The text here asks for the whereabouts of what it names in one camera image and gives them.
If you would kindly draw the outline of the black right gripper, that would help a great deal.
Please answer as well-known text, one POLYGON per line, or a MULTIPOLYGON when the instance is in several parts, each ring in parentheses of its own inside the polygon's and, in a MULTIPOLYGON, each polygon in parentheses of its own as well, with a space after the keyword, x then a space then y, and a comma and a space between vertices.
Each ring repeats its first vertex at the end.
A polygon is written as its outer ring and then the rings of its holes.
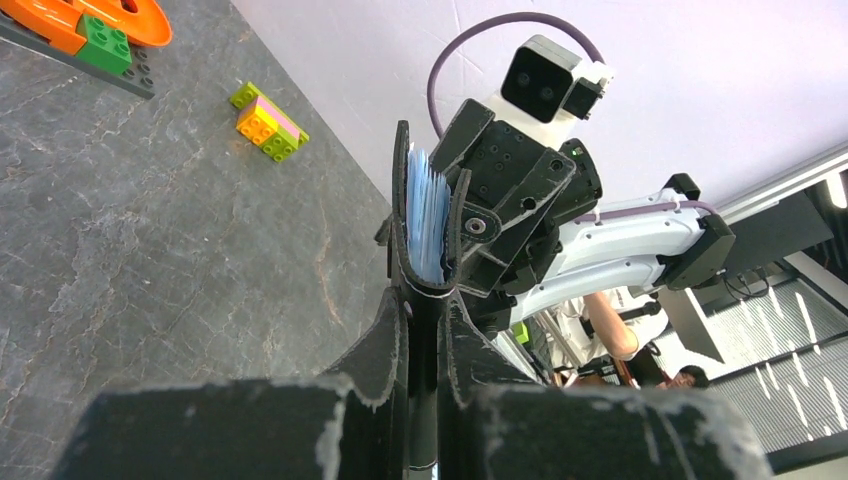
POLYGON ((451 180, 471 174, 458 288, 479 330, 505 330, 519 295, 540 284, 563 252, 560 226, 601 198, 594 162, 580 140, 545 146, 473 99, 445 129, 432 161, 451 180))

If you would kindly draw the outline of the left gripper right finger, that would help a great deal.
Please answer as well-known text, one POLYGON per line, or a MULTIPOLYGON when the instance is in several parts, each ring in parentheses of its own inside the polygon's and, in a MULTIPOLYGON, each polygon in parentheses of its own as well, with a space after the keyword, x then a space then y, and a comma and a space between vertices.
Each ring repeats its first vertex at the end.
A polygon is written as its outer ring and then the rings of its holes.
POLYGON ((769 479, 751 425, 703 390, 531 380, 452 295, 438 323, 443 479, 769 479))

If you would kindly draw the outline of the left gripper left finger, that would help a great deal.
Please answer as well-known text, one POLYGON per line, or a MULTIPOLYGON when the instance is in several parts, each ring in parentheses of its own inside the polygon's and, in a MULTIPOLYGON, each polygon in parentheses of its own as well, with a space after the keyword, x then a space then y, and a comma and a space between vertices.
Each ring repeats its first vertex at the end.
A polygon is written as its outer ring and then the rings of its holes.
POLYGON ((407 327, 384 291, 372 326, 313 378, 107 390, 56 479, 404 479, 407 327))

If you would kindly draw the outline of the black card holder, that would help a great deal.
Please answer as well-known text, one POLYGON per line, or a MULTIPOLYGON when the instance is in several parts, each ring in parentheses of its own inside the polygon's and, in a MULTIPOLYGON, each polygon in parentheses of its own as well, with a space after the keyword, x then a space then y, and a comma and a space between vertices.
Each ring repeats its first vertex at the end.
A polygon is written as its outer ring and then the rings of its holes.
POLYGON ((460 218, 469 175, 447 184, 397 124, 391 213, 382 228, 390 286, 380 307, 393 328, 387 375, 389 451, 407 475, 436 466, 443 479, 490 479, 486 408, 497 384, 523 374, 471 322, 458 291, 460 218))

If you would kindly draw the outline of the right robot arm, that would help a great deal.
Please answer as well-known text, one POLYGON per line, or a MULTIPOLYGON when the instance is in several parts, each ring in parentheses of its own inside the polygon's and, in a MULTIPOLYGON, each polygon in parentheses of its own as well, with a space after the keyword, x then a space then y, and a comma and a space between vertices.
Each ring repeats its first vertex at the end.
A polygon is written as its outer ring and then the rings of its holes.
POLYGON ((468 179, 458 287, 473 319, 500 327, 610 288, 696 287, 735 241, 685 173, 601 206, 595 163, 567 119, 543 124, 500 97, 465 101, 432 159, 468 179))

